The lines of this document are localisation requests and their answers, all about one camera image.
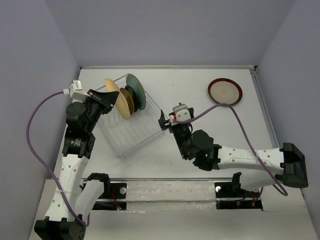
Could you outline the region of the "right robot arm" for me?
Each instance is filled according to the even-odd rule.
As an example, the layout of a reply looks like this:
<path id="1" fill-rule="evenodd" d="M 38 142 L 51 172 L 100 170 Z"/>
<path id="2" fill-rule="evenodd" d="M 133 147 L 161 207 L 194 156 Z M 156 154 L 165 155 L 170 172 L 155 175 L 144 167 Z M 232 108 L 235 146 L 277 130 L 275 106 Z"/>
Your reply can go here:
<path id="1" fill-rule="evenodd" d="M 195 120 L 193 108 L 179 104 L 169 119 L 161 113 L 158 123 L 163 131 L 173 134 L 181 157 L 192 161 L 197 168 L 204 171 L 238 169 L 230 183 L 235 196 L 266 186 L 273 186 L 286 196 L 284 187 L 309 186 L 305 155 L 293 143 L 263 150 L 255 150 L 251 144 L 249 149 L 222 146 L 215 144 L 204 130 L 193 130 L 191 123 Z"/>

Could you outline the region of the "yellow patterned plate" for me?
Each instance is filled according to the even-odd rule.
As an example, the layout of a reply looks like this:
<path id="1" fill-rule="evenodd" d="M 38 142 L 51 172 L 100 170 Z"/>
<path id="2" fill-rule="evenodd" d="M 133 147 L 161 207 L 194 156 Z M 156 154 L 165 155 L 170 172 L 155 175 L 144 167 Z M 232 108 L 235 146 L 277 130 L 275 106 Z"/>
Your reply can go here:
<path id="1" fill-rule="evenodd" d="M 133 106 L 133 101 L 132 101 L 130 94 L 128 93 L 128 91 L 125 88 L 121 88 L 120 92 L 124 95 L 124 98 L 125 98 L 127 105 L 128 105 L 129 113 L 130 113 L 130 115 L 132 115 L 134 113 L 134 106 Z"/>

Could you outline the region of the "teal floral plate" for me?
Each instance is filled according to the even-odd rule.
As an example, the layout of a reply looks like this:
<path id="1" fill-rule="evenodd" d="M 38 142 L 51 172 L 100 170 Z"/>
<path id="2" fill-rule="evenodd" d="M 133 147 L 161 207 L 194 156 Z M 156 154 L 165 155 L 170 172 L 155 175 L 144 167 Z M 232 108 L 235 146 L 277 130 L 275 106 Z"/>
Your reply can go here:
<path id="1" fill-rule="evenodd" d="M 146 95 L 143 85 L 136 76 L 128 73 L 126 76 L 125 89 L 133 96 L 135 103 L 134 108 L 137 110 L 144 110 L 146 107 Z"/>

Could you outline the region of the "beige bear plate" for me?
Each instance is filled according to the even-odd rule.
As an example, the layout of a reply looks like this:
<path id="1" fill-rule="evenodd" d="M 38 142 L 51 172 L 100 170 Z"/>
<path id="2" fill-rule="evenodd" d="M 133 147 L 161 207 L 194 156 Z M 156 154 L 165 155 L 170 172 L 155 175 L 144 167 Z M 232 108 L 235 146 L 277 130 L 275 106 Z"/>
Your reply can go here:
<path id="1" fill-rule="evenodd" d="M 117 97 L 115 106 L 117 107 L 117 110 L 122 115 L 122 117 L 125 120 L 128 120 L 130 118 L 129 106 L 128 106 L 128 103 L 127 103 L 125 96 L 120 91 L 118 85 L 112 79 L 109 79 L 109 78 L 105 78 L 104 83 L 105 83 L 105 86 L 106 86 L 108 92 L 117 92 L 118 93 L 118 97 Z"/>

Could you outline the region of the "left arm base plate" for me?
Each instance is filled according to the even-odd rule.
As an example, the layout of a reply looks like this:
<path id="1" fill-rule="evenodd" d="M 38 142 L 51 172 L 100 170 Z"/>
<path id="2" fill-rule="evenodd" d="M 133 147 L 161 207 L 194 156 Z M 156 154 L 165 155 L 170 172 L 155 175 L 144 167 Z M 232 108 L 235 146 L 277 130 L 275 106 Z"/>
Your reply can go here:
<path id="1" fill-rule="evenodd" d="M 111 182 L 108 192 L 104 192 L 93 206 L 94 211 L 125 211 L 127 209 L 127 183 Z"/>

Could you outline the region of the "black glossy plate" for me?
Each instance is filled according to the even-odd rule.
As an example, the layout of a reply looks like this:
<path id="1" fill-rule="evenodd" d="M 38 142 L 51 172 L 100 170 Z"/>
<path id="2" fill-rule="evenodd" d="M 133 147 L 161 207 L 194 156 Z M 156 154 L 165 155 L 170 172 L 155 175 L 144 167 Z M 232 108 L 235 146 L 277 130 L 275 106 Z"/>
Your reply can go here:
<path id="1" fill-rule="evenodd" d="M 125 89 L 128 91 L 129 95 L 131 96 L 132 98 L 132 102 L 133 102 L 133 112 L 137 112 L 138 111 L 138 99 L 137 99 L 137 95 L 134 91 L 134 89 L 132 87 L 130 87 L 129 85 L 126 85 L 125 86 Z"/>

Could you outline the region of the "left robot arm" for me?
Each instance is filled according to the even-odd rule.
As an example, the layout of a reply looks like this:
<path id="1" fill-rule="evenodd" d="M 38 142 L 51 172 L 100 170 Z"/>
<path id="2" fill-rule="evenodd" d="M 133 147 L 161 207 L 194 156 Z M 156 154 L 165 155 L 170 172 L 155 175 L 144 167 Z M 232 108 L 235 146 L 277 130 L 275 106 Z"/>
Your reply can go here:
<path id="1" fill-rule="evenodd" d="M 116 104 L 118 91 L 73 93 L 65 90 L 75 102 L 66 113 L 66 131 L 58 176 L 51 172 L 56 190 L 42 220 L 34 225 L 42 240 L 82 240 L 90 223 L 90 213 L 99 197 L 110 194 L 111 183 L 106 173 L 91 173 L 84 188 L 82 176 L 95 144 L 93 130 L 101 117 Z"/>

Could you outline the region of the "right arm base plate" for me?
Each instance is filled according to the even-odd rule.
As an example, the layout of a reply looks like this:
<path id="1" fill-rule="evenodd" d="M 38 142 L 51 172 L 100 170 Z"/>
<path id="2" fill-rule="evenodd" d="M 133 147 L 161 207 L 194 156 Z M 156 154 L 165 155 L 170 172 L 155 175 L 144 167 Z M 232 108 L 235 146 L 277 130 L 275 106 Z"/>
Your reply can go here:
<path id="1" fill-rule="evenodd" d="M 262 210 L 260 192 L 232 189 L 231 182 L 215 182 L 217 210 Z"/>

